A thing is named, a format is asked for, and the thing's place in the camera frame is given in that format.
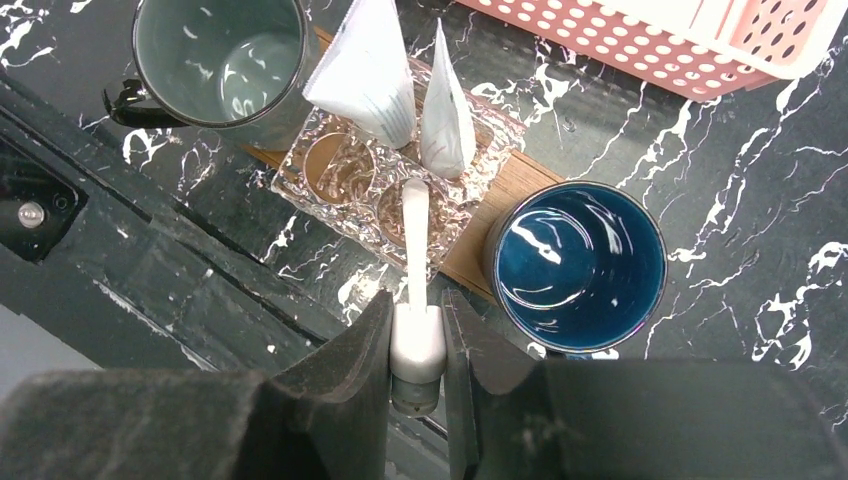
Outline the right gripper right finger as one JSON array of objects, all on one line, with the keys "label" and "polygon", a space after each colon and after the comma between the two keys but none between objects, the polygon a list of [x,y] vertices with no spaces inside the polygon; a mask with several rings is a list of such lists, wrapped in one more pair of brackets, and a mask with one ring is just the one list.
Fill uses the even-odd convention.
[{"label": "right gripper right finger", "polygon": [[758,363],[536,360],[443,292],[455,479],[843,479],[808,387]]}]

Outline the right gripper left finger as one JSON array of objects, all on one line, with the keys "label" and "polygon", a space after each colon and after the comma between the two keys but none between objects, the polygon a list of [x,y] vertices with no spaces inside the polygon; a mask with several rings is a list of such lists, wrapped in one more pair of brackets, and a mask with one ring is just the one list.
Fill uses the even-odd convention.
[{"label": "right gripper left finger", "polygon": [[5,479],[380,479],[393,299],[275,376],[114,369],[32,376],[1,407]]}]

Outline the oval wooden tray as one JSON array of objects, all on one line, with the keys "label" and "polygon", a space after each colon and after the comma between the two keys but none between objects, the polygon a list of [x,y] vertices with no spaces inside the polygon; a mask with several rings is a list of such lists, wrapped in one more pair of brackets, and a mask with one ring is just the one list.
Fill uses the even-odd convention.
[{"label": "oval wooden tray", "polygon": [[[488,228],[508,208],[561,180],[560,176],[523,154],[520,146],[496,176],[468,227],[438,271],[486,298],[493,296],[481,266],[481,251]],[[260,150],[251,146],[246,150],[277,171],[281,159],[288,152]]]}]

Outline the dark blue mug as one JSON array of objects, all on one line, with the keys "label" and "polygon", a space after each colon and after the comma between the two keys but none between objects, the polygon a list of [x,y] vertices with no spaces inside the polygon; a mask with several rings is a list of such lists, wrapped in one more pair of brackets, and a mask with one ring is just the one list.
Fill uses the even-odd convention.
[{"label": "dark blue mug", "polygon": [[651,214],[628,193],[590,181],[545,187],[499,214],[481,266],[517,329],[564,356],[602,352],[637,334],[668,274]]}]

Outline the clear acrylic holder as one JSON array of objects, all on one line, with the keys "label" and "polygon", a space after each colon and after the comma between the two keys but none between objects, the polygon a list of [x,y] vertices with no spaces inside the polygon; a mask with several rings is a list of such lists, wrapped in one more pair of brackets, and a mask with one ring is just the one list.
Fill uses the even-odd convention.
[{"label": "clear acrylic holder", "polygon": [[468,227],[525,127],[467,94],[476,146],[464,171],[444,179],[420,162],[420,134],[392,149],[351,120],[314,108],[280,161],[271,188],[298,209],[381,260],[406,266],[401,193],[411,178],[430,192],[427,276],[433,278]]}]

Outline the white toothpaste tube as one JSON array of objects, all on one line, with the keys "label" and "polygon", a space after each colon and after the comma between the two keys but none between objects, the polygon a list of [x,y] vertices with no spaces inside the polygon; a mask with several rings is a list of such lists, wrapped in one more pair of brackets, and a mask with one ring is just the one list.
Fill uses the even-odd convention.
[{"label": "white toothpaste tube", "polygon": [[411,142],[416,128],[414,87],[393,1],[351,4],[303,95],[391,148]]},{"label": "white toothpaste tube", "polygon": [[466,95],[437,20],[434,57],[420,120],[420,160],[431,173],[456,179],[473,161],[475,130]]}]

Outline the dark green mug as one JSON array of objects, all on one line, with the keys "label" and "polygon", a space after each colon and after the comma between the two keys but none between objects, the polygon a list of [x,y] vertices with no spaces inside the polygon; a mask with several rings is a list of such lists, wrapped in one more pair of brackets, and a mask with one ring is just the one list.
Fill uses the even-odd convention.
[{"label": "dark green mug", "polygon": [[102,92],[129,128],[193,126],[286,151],[313,109],[303,90],[321,51],[299,1],[145,0],[132,51],[136,76]]}]

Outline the pink perforated plastic basket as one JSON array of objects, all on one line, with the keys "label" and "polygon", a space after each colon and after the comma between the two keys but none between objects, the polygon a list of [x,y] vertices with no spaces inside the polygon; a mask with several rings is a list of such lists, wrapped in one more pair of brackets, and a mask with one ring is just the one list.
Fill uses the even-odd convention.
[{"label": "pink perforated plastic basket", "polygon": [[469,1],[695,102],[811,73],[844,1]]}]

